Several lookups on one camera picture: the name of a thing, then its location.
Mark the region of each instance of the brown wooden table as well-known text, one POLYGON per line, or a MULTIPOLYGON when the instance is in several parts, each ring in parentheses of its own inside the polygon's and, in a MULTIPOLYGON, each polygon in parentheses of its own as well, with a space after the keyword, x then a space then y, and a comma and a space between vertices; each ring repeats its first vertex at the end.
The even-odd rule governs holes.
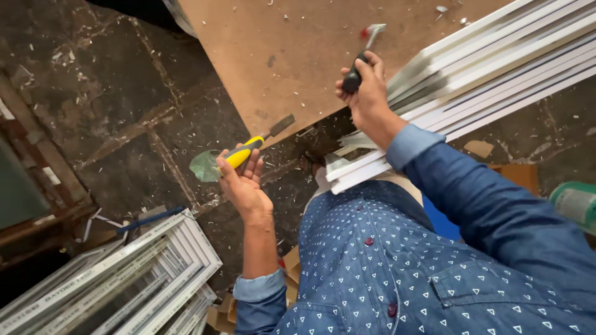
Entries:
POLYGON ((334 82, 364 46, 360 31, 371 23, 387 24, 372 50, 391 78, 420 49, 462 28, 462 18, 473 22, 511 2, 270 1, 179 0, 252 135, 294 114, 295 124, 268 145, 343 107, 334 82), (436 20, 438 5, 449 10, 436 20))

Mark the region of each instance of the hammer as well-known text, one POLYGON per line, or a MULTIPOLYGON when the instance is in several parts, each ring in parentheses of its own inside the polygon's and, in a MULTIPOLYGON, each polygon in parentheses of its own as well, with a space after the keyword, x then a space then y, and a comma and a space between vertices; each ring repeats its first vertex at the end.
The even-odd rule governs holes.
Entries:
MULTIPOLYGON (((385 31, 385 27, 387 25, 382 23, 382 24, 371 24, 370 26, 368 26, 367 28, 367 33, 368 33, 368 42, 366 44, 366 46, 364 47, 364 49, 358 54, 358 56, 356 56, 356 59, 360 59, 363 62, 368 64, 368 60, 366 57, 364 57, 364 51, 369 50, 371 48, 371 45, 373 45, 374 39, 377 37, 377 35, 380 32, 385 31)), ((360 72, 358 72, 358 70, 356 69, 356 60, 354 60, 354 63, 352 63, 352 68, 350 69, 350 72, 348 72, 346 74, 346 76, 343 78, 343 85, 342 85, 342 89, 344 90, 344 92, 347 93, 354 93, 358 90, 358 88, 360 87, 360 84, 362 84, 362 77, 360 77, 360 72)))

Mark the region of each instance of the hand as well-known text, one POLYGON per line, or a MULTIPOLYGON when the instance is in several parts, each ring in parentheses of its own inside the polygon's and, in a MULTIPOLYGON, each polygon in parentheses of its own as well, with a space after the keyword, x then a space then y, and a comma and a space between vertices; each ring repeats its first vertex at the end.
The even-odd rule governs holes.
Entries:
POLYGON ((263 160, 259 150, 254 149, 244 171, 240 167, 234 170, 223 158, 229 150, 224 150, 216 159, 223 177, 219 178, 223 192, 240 213, 245 224, 261 224, 273 218, 273 203, 260 189, 259 182, 263 169, 263 160))
MULTIPOLYGON (((371 138, 381 149, 387 150, 391 140, 406 124, 395 115, 387 105, 387 85, 385 83, 385 65, 381 58, 371 51, 365 51, 367 64, 359 59, 355 66, 360 72, 362 83, 353 94, 342 90, 343 80, 336 81, 336 96, 352 110, 354 125, 371 138)), ((346 75, 350 69, 340 70, 346 75)))

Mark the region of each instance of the stack of white profiles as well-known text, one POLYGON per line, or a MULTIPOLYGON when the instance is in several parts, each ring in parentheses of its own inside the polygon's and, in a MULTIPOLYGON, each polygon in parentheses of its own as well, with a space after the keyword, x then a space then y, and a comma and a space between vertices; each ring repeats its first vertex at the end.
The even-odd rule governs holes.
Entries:
MULTIPOLYGON (((596 73, 594 0, 516 0, 420 51, 387 84, 410 123, 461 137, 596 73)), ((334 194, 391 167, 362 132, 326 157, 334 194), (342 156, 375 149, 354 161, 342 156)))
POLYGON ((191 212, 72 259, 0 310, 0 334, 201 334, 222 262, 191 212))

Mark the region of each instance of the wrist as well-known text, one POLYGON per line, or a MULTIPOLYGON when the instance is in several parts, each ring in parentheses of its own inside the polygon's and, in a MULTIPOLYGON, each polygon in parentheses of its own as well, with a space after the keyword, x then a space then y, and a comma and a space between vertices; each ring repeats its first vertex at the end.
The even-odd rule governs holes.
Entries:
POLYGON ((387 151, 389 144, 405 127, 408 122, 403 120, 398 115, 394 114, 388 107, 384 107, 383 111, 375 113, 376 117, 371 117, 367 122, 366 129, 362 131, 370 137, 370 139, 384 151, 387 151))
POLYGON ((268 227, 273 225, 273 211, 255 211, 240 216, 247 227, 268 227))

